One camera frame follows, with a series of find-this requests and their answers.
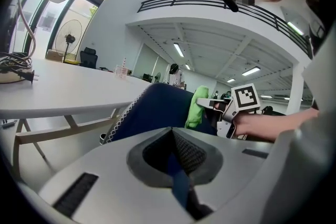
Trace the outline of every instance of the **white table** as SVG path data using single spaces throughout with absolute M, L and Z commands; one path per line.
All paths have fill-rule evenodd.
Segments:
M 0 119 L 20 119 L 13 150 L 18 169 L 18 147 L 94 130 L 116 121 L 119 109 L 129 105 L 150 83 L 134 78 L 116 78 L 113 73 L 49 60 L 33 60 L 38 81 L 0 85 Z M 76 124 L 71 115 L 111 109 L 112 115 L 85 124 Z M 70 126 L 31 132 L 26 119 L 64 116 Z M 27 132 L 21 133 L 22 126 Z

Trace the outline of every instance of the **glass door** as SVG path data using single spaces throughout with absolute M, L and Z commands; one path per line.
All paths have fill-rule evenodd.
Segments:
M 25 5 L 22 8 L 23 14 L 28 22 L 31 23 L 33 18 L 33 14 L 37 10 L 42 0 L 27 0 Z M 10 41 L 10 51 L 11 52 L 22 52 L 24 50 L 24 43 L 28 34 L 28 31 L 22 21 L 21 16 L 19 16 L 18 12 L 16 14 L 17 22 L 12 34 L 12 39 Z
M 78 53 L 79 46 L 80 46 L 80 42 L 83 38 L 85 30 L 88 27 L 89 22 L 92 16 L 94 15 L 94 13 L 96 12 L 97 8 L 98 7 L 96 5 L 94 5 L 93 3 L 87 0 L 75 0 L 69 7 L 68 11 L 65 13 L 64 18 L 62 19 L 58 27 L 58 31 L 54 39 L 51 50 L 60 51 L 60 52 L 62 51 L 62 48 L 59 46 L 59 41 L 57 44 L 56 44 L 56 41 L 57 41 L 58 36 L 64 32 L 64 29 L 62 29 L 62 27 L 65 24 L 67 24 L 65 26 L 66 31 L 72 31 L 72 33 L 76 33 L 77 40 L 76 40 L 75 47 L 70 46 L 70 51 L 68 51 L 66 59 L 75 60 L 77 53 Z

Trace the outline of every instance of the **window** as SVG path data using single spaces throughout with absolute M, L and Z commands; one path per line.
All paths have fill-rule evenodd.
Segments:
M 23 6 L 22 8 L 23 14 L 25 15 L 25 18 L 29 24 L 31 23 L 35 10 L 40 5 L 40 2 L 41 0 L 27 0 L 25 5 Z M 24 49 L 23 46 L 28 32 L 17 10 L 15 10 L 14 16 L 17 17 L 18 19 L 16 19 L 16 25 L 13 29 L 12 39 L 10 41 L 11 46 L 9 51 L 21 52 Z
M 41 27 L 43 31 L 50 32 L 53 28 L 54 22 L 56 20 L 56 14 L 47 12 L 45 16 L 42 16 L 40 21 L 38 22 L 37 27 Z
M 67 59 L 75 60 L 77 51 L 80 46 L 80 42 L 91 20 L 90 9 L 93 7 L 95 6 L 87 0 L 75 0 L 70 6 L 66 15 L 64 16 L 58 28 L 58 33 L 61 30 L 62 26 L 71 20 L 77 20 L 81 24 L 81 35 L 80 37 L 77 37 L 79 38 L 78 42 L 76 43 L 77 45 L 75 48 L 71 48 L 71 51 L 69 52 L 70 55 L 67 56 Z M 55 45 L 56 45 L 56 38 L 53 43 L 53 50 L 58 50 L 58 48 L 56 48 Z

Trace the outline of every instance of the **floor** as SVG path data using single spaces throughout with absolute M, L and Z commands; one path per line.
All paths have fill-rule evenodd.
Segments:
M 74 115 L 77 123 L 106 118 L 111 111 Z M 53 127 L 68 126 L 64 117 L 28 119 L 32 131 L 46 130 Z M 46 161 L 40 156 L 33 144 L 21 145 L 19 148 L 20 173 L 24 182 L 35 192 L 58 171 L 62 170 L 79 157 L 98 147 L 99 136 L 106 133 L 110 126 L 69 137 L 39 142 L 46 155 Z M 16 126 L 6 130 L 0 129 L 0 147 L 5 157 L 12 163 Z

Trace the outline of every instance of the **black railing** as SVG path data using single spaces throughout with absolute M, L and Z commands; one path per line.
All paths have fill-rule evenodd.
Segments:
M 177 5 L 202 5 L 229 9 L 222 0 L 147 0 L 141 3 L 141 7 L 139 8 L 138 12 L 153 8 Z M 291 27 L 289 27 L 283 19 L 256 5 L 247 6 L 239 3 L 237 3 L 237 5 L 239 7 L 240 13 L 244 13 L 274 27 L 279 32 L 289 37 L 297 46 L 301 48 L 301 50 L 305 52 L 305 54 L 309 56 L 310 59 L 312 59 L 312 51 L 309 42 L 303 36 L 299 35 Z

